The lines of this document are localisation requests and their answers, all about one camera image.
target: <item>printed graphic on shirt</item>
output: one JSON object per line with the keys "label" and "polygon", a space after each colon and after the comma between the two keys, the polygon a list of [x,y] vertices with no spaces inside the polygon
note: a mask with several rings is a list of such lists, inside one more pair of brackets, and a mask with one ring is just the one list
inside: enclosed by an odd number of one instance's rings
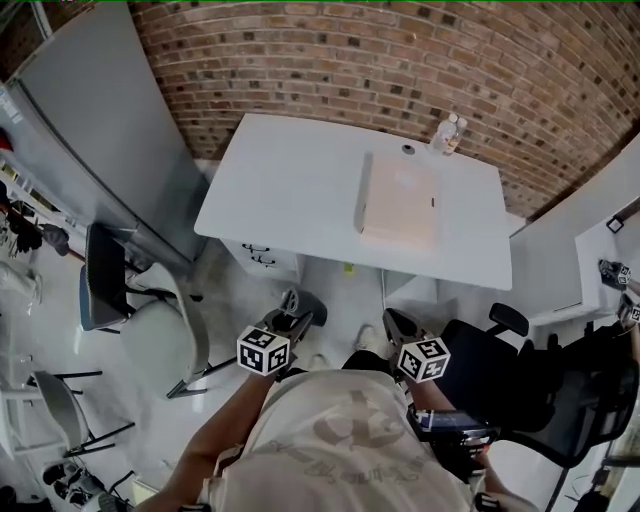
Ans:
{"label": "printed graphic on shirt", "polygon": [[[393,421],[377,407],[370,406],[362,391],[349,391],[349,395],[353,404],[349,411],[343,411],[343,417],[352,418],[351,431],[338,433],[330,424],[331,416],[320,418],[313,424],[313,431],[324,442],[350,449],[355,446],[379,449],[394,444],[406,434],[403,425]],[[374,424],[376,416],[379,416],[377,425]]]}
{"label": "printed graphic on shirt", "polygon": [[277,441],[271,441],[269,447],[274,452],[287,455],[300,463],[306,476],[324,480],[325,483],[330,485],[367,486],[382,482],[394,485],[407,484],[420,478],[422,469],[429,461],[429,457],[425,453],[421,453],[409,459],[406,463],[376,464],[363,471],[351,471],[338,467],[332,461],[307,455],[293,444],[283,445]]}

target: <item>white wall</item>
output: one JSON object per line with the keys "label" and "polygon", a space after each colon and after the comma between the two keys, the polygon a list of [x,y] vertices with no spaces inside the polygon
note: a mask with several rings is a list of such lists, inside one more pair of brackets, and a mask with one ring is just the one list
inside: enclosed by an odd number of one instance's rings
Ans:
{"label": "white wall", "polygon": [[525,227],[526,224],[527,219],[507,212],[507,229],[509,230],[509,236],[513,236],[514,233]]}
{"label": "white wall", "polygon": [[511,238],[510,305],[531,317],[580,300],[575,237],[640,196],[640,136],[580,190]]}

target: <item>black office chair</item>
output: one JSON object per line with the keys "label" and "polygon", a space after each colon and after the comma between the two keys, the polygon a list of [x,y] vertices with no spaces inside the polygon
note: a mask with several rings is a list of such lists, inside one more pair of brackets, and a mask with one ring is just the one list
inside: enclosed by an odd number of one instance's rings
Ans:
{"label": "black office chair", "polygon": [[503,428],[500,439],[528,446],[571,468],[591,447],[620,437],[638,393],[638,364],[630,349],[630,334],[619,324],[558,349],[554,359],[562,382],[552,399],[554,414],[538,431]]}
{"label": "black office chair", "polygon": [[501,304],[490,318],[498,325],[486,332],[453,320],[441,335],[451,359],[436,382],[457,409],[499,425],[499,439],[562,467],[622,435],[637,396],[638,365],[619,324],[564,348],[535,350],[527,341],[518,353],[493,334],[510,329],[526,336],[526,319]]}
{"label": "black office chair", "polygon": [[451,359],[437,384],[457,409],[483,421],[503,425],[511,416],[505,411],[504,404],[513,402],[512,381],[518,373],[515,371],[518,350],[496,335],[511,330],[526,336],[529,322],[515,309],[498,303],[491,307],[489,318],[496,325],[488,331],[461,320],[447,324],[441,338],[451,352]]}

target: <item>plastic bottle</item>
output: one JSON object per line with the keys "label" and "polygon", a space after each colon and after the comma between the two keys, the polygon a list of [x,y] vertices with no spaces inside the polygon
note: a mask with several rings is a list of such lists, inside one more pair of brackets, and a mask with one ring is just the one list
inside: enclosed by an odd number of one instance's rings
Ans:
{"label": "plastic bottle", "polygon": [[442,121],[438,125],[438,131],[431,139],[429,143],[429,148],[435,154],[441,155],[444,150],[447,148],[447,144],[449,143],[449,139],[456,134],[458,127],[456,126],[456,121],[458,120],[458,116],[451,113],[449,114],[449,119]]}
{"label": "plastic bottle", "polygon": [[447,147],[442,152],[444,156],[453,155],[453,152],[456,150],[456,148],[458,147],[458,144],[460,144],[460,141],[462,140],[462,134],[464,133],[466,128],[467,128],[467,120],[464,119],[463,117],[459,118],[458,122],[456,123],[456,133],[453,137],[449,139],[449,142],[447,143]]}

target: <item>cable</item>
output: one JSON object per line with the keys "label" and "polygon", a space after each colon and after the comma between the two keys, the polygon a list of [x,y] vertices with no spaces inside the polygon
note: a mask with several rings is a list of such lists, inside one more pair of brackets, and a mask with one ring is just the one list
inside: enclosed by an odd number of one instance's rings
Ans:
{"label": "cable", "polygon": [[109,490],[108,490],[107,492],[108,492],[109,494],[111,494],[111,493],[112,493],[112,492],[114,492],[114,491],[117,493],[117,491],[115,490],[115,489],[116,489],[116,487],[118,487],[118,486],[119,486],[122,482],[124,482],[127,478],[129,478],[129,477],[131,477],[132,475],[135,475],[135,474],[136,474],[136,472],[135,472],[135,471],[133,471],[133,470],[129,471],[129,472],[128,472],[126,475],[124,475],[120,480],[118,480],[118,481],[117,481],[116,483],[114,483],[111,487],[109,487]]}

